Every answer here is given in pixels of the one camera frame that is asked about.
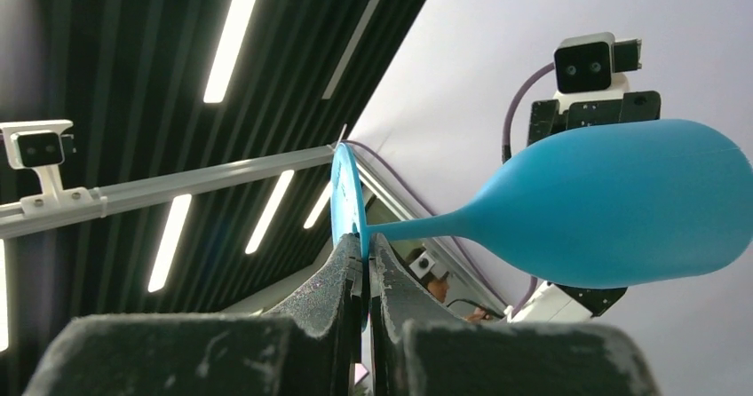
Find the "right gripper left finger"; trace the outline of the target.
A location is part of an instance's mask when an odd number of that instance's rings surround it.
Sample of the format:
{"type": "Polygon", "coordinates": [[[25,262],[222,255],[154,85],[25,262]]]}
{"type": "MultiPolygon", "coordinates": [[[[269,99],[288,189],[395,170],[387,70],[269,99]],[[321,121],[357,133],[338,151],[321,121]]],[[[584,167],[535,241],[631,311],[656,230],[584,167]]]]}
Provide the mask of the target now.
{"type": "Polygon", "coordinates": [[[344,235],[310,279],[266,313],[138,313],[72,320],[28,395],[348,395],[361,246],[344,235]]]}

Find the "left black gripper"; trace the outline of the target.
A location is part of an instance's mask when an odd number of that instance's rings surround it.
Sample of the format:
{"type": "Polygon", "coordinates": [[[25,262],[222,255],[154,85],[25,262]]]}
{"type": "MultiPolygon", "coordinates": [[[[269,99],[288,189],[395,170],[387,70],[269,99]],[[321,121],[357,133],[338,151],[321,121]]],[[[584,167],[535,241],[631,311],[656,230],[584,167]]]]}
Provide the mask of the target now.
{"type": "Polygon", "coordinates": [[[553,134],[593,125],[658,120],[662,97],[658,91],[627,92],[620,99],[578,101],[563,108],[557,99],[531,106],[527,145],[553,134]]]}

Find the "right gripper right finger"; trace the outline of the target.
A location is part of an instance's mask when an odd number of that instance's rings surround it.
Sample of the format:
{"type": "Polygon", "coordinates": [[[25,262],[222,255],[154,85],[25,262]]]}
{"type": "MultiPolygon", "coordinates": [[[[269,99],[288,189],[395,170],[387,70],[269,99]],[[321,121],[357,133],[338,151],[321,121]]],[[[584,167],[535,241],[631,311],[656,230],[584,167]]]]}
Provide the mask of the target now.
{"type": "Polygon", "coordinates": [[[658,395],[636,344],[591,323],[470,323],[406,271],[382,235],[369,254],[377,395],[658,395]]]}

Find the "blue wine glass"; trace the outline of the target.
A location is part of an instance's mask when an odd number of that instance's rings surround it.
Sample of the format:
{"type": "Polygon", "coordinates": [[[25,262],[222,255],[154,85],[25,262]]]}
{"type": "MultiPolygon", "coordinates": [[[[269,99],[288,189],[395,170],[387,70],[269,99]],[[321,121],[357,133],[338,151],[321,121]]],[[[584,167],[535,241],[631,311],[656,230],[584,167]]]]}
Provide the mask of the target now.
{"type": "Polygon", "coordinates": [[[613,289],[714,273],[752,239],[752,166],[681,119],[563,131],[505,162],[458,210],[371,225],[353,151],[331,165],[331,229],[391,241],[462,237],[546,281],[613,289]]]}

